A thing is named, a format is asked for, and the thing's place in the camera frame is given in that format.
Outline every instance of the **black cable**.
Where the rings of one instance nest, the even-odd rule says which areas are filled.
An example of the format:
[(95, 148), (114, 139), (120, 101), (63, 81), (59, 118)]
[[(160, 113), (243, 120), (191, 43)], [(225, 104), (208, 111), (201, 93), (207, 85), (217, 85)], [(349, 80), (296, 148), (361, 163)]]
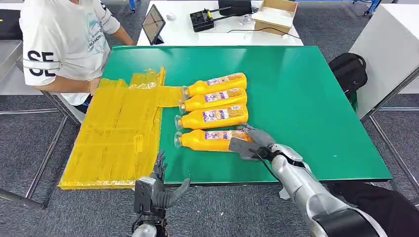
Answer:
[(137, 224), (137, 222), (140, 220), (140, 218), (141, 218), (141, 216), (142, 216), (142, 214), (143, 214), (143, 211), (141, 210), (141, 212), (138, 214), (138, 217), (137, 217), (137, 219), (135, 219), (135, 221), (134, 221), (134, 223), (132, 224), (132, 226), (131, 226), (131, 233), (133, 234), (134, 233), (134, 228), (135, 228), (135, 224)]
[(271, 173), (271, 175), (278, 180), (278, 182), (281, 182), (281, 180), (278, 179), (278, 177), (276, 177), (276, 175), (274, 174), (274, 172), (272, 172), (272, 170), (269, 168), (269, 166), (265, 163), (265, 161), (262, 159), (262, 157), (253, 149), (249, 149), (250, 152), (252, 152), (253, 154), (257, 155), (257, 157), (259, 158), (259, 160), (265, 165), (266, 169), (269, 171), (269, 173)]
[(272, 27), (265, 27), (265, 28), (262, 28), (262, 29), (259, 29), (259, 30), (230, 30), (230, 31), (229, 31), (229, 32), (227, 32), (227, 33), (230, 33), (230, 32), (232, 32), (232, 31), (261, 31), (261, 30), (265, 30), (265, 29), (272, 29), (272, 30), (275, 30), (275, 31), (279, 31), (279, 32), (281, 32), (281, 33), (283, 33), (283, 34), (286, 34), (286, 35), (292, 36), (292, 37), (294, 37), (294, 38), (300, 39), (300, 37), (293, 36), (293, 35), (291, 35), (291, 34), (288, 34), (287, 32), (283, 32), (283, 31), (280, 31), (280, 30), (275, 29), (275, 28), (272, 28)]

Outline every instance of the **black backpack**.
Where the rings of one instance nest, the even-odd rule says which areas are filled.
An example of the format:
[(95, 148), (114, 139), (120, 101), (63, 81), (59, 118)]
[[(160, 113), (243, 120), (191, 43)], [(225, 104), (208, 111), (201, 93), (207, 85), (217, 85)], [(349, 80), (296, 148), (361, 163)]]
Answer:
[(367, 83), (367, 64), (355, 53), (343, 53), (329, 63), (337, 82), (349, 99), (351, 94)]

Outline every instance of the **white cabinet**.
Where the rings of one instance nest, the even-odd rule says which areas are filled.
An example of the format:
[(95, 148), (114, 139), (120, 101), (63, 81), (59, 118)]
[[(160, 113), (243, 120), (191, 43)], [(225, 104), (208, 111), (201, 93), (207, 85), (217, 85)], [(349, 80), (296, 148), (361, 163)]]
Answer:
[[(419, 67), (419, 4), (381, 4), (349, 52), (367, 62), (368, 82), (358, 90), (365, 116)], [(401, 93), (419, 93), (416, 79)]]

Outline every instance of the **orange bottle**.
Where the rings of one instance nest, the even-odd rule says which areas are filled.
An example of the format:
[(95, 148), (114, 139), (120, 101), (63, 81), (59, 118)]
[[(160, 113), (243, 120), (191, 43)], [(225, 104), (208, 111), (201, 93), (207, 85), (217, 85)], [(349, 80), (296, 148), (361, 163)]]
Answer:
[(187, 115), (174, 117), (177, 130), (184, 127), (203, 129), (238, 125), (248, 121), (245, 104), (231, 104), (207, 109), (194, 110)]
[(243, 103), (248, 100), (246, 90), (235, 87), (224, 91), (218, 91), (206, 95), (195, 95), (179, 105), (181, 114), (193, 110), (216, 107), (220, 105)]
[(227, 152), (232, 137), (251, 141), (249, 135), (240, 130), (202, 131), (197, 129), (183, 134), (178, 131), (174, 136), (174, 145), (177, 148), (189, 147), (195, 151)]
[(183, 86), (183, 98), (188, 99), (194, 95), (203, 95), (231, 89), (234, 87), (241, 87), (246, 89), (247, 79), (243, 73), (234, 73), (220, 78), (214, 78), (207, 81), (199, 80), (193, 85)]

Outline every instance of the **robotic arm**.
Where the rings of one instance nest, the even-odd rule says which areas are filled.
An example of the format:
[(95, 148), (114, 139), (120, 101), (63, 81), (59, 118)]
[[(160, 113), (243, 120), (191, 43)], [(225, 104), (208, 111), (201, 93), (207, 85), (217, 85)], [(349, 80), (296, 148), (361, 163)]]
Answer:
[(267, 160), (272, 172), (303, 214), (313, 237), (387, 237), (367, 213), (337, 199), (314, 177), (292, 148), (277, 144), (266, 132), (241, 127), (254, 143), (232, 138), (229, 149), (246, 160)]
[[(337, 199), (311, 173), (310, 167), (292, 148), (277, 144), (262, 130), (245, 124), (253, 142), (232, 138), (229, 150), (244, 160), (271, 163), (272, 174), (304, 216), (313, 237), (387, 237), (370, 215)], [(166, 237), (166, 208), (171, 207), (189, 187), (185, 179), (175, 191), (163, 185), (166, 164), (160, 151), (150, 177), (135, 183), (134, 210), (139, 213), (132, 225), (133, 237)]]
[(150, 177), (135, 182), (134, 211), (139, 215), (132, 224), (132, 237), (167, 237), (166, 208), (173, 206), (189, 187), (188, 178), (174, 191), (164, 188), (165, 158), (160, 151)]

